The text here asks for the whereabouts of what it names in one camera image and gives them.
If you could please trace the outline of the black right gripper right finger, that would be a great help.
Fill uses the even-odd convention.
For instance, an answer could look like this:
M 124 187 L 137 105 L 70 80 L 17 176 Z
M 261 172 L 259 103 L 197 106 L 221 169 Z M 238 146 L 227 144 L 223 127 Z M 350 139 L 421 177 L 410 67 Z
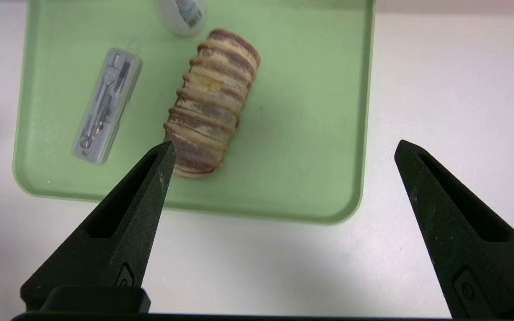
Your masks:
M 453 319 L 514 320 L 514 229 L 420 146 L 394 161 Z

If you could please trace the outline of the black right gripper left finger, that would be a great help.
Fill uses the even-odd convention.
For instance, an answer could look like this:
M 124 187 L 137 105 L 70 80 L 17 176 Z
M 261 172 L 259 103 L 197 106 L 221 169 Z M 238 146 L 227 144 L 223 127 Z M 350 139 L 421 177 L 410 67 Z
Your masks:
M 170 179 L 172 142 L 151 148 L 22 285 L 27 311 L 147 311 L 141 283 Z

